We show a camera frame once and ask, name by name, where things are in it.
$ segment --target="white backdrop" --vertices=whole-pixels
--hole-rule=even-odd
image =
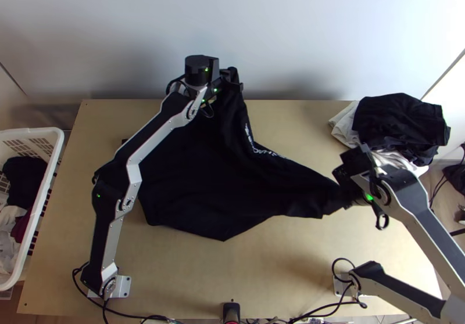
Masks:
[[[184,57],[249,98],[421,97],[465,48],[465,0],[0,0],[0,60],[32,96],[160,96]]]

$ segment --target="black cloth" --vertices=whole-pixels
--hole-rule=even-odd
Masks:
[[[450,184],[465,196],[465,164],[450,165],[442,172]]]
[[[141,163],[148,224],[224,241],[274,215],[321,218],[350,204],[334,181],[253,140],[241,93],[222,91],[212,108]]]
[[[39,191],[47,162],[34,157],[11,157],[3,165],[3,173],[10,182],[7,203],[29,210]]]
[[[363,98],[352,129],[372,150],[397,150],[418,166],[429,165],[450,135],[441,105],[404,93]]]

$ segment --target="black cable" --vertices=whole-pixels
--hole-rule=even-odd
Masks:
[[[352,285],[353,285],[352,282],[351,282],[351,284],[347,285],[347,287],[342,292],[342,296],[341,296],[341,299],[339,300],[339,302],[333,303],[333,304],[328,304],[328,305],[325,305],[325,306],[321,306],[321,307],[318,307],[317,309],[314,309],[314,310],[312,310],[310,312],[307,312],[307,313],[305,313],[305,314],[303,314],[303,315],[301,315],[299,317],[291,318],[288,323],[289,324],[294,324],[295,322],[301,321],[301,320],[303,320],[305,318],[325,318],[325,317],[328,317],[328,316],[331,316],[331,315],[335,314],[342,305],[355,305],[355,304],[358,304],[364,309],[367,308],[368,306],[365,303],[360,302],[358,298],[356,299],[356,301],[342,302],[344,300],[345,293],[349,290],[349,288]],[[328,307],[334,307],[334,306],[336,306],[336,308],[332,312],[330,312],[328,314],[313,315],[314,313],[319,312],[322,309],[325,309],[325,308],[328,308]]]
[[[342,282],[342,283],[352,283],[351,280],[343,280],[339,277],[337,277],[336,275],[336,272],[334,271],[334,267],[336,266],[336,264],[339,262],[339,261],[347,261],[348,263],[350,263],[352,265],[352,268],[355,268],[355,265],[353,264],[353,262],[349,259],[346,259],[345,257],[338,257],[336,260],[334,260],[332,262],[332,265],[331,265],[331,272],[332,272],[332,276],[334,278],[336,278],[338,281]]]
[[[332,272],[333,277],[336,278],[338,281],[340,281],[342,283],[347,283],[348,284],[347,287],[342,292],[341,299],[339,300],[339,302],[333,303],[333,304],[328,304],[328,305],[325,305],[325,306],[321,306],[321,307],[318,307],[317,309],[314,309],[314,310],[312,310],[310,312],[307,312],[307,313],[305,313],[305,314],[303,314],[303,315],[301,315],[299,317],[291,318],[289,320],[288,324],[294,324],[295,322],[301,321],[301,320],[306,319],[306,318],[320,318],[320,317],[325,318],[327,316],[331,316],[331,315],[335,314],[342,305],[356,305],[357,304],[357,305],[359,305],[360,307],[362,307],[364,309],[368,307],[367,304],[361,302],[358,298],[356,298],[355,301],[343,302],[344,296],[345,296],[346,292],[349,290],[349,288],[351,286],[353,286],[353,282],[351,280],[343,280],[343,279],[337,277],[334,268],[335,268],[337,262],[339,262],[339,261],[346,261],[346,262],[351,264],[352,268],[355,268],[355,265],[353,264],[353,262],[351,260],[345,258],[345,257],[337,258],[336,260],[333,261],[333,263],[331,265],[331,272]],[[329,308],[329,307],[334,307],[334,306],[336,306],[336,308],[332,312],[330,312],[328,314],[325,314],[325,315],[313,315],[315,312],[319,312],[322,309]]]
[[[108,300],[110,299],[107,299],[106,301],[104,301],[103,306],[102,306],[102,315],[103,315],[103,321],[105,322],[105,324],[109,324],[108,320],[106,319],[106,315],[105,315],[105,310],[106,310],[106,306],[108,305]]]
[[[462,156],[462,160],[460,161],[459,165],[462,165],[463,164],[463,161],[465,160],[465,146],[462,146],[462,149],[463,149],[463,156]],[[441,181],[445,178],[445,174],[442,174],[442,177],[439,179],[438,183],[436,184],[436,186],[434,187],[432,193],[431,193],[431,198],[430,198],[430,209],[432,208],[432,204],[434,202],[434,199],[436,197],[436,195],[438,194],[439,190],[441,189],[441,187],[444,186],[444,184],[449,181],[448,179],[445,179],[442,183]]]
[[[83,268],[87,265],[88,263],[86,262],[84,265],[82,265],[81,267],[79,268],[74,268],[73,269],[73,283],[74,285],[76,286],[77,290],[87,299],[89,300],[90,302],[92,302],[94,305],[100,307],[102,309],[102,315],[103,315],[103,320],[105,321],[105,324],[108,324],[108,320],[106,318],[106,315],[105,315],[105,311],[108,311],[108,312],[111,312],[113,314],[116,314],[116,315],[119,315],[119,316],[122,316],[122,317],[125,317],[125,318],[133,318],[133,319],[142,319],[142,322],[141,323],[144,323],[145,321],[149,320],[149,319],[154,319],[156,321],[165,321],[165,322],[168,322],[168,323],[173,323],[173,324],[183,324],[182,322],[180,321],[176,321],[174,319],[170,319],[164,315],[150,315],[150,316],[142,316],[142,315],[132,315],[132,314],[126,314],[126,313],[122,313],[122,312],[118,312],[118,311],[115,311],[114,309],[111,309],[111,308],[108,308],[108,300],[104,301],[103,302],[103,305],[100,305],[100,303],[94,301],[93,299],[91,299],[90,297],[87,297],[87,295],[85,294],[85,292],[80,288],[80,286],[77,284],[77,281],[76,281],[76,276],[83,270]]]

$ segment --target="plywood tabletop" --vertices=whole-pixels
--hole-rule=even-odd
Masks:
[[[346,148],[327,121],[348,102],[249,100],[255,140],[331,177]],[[95,214],[93,172],[159,110],[159,100],[85,100],[81,104],[35,245],[18,311],[101,316],[74,287],[71,270],[88,261]],[[440,296],[434,269],[404,226],[374,227],[369,207],[323,219],[273,217],[226,242],[149,226],[136,204],[120,236],[116,264],[132,276],[129,298],[109,306],[131,314],[218,318],[234,299],[244,318],[297,316],[333,303],[331,263],[380,262],[387,273]],[[343,306],[339,316],[399,314],[379,298],[368,309]]]

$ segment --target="white laundry basket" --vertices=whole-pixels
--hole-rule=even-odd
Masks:
[[[31,217],[19,249],[15,268],[10,275],[0,274],[0,291],[10,289],[21,276],[31,242],[34,235],[37,234],[35,230],[47,199],[56,166],[59,164],[64,138],[63,131],[55,127],[0,131],[0,192],[8,193],[9,190],[9,182],[1,172],[3,165],[9,158],[16,156],[40,157],[48,163],[31,210]]]

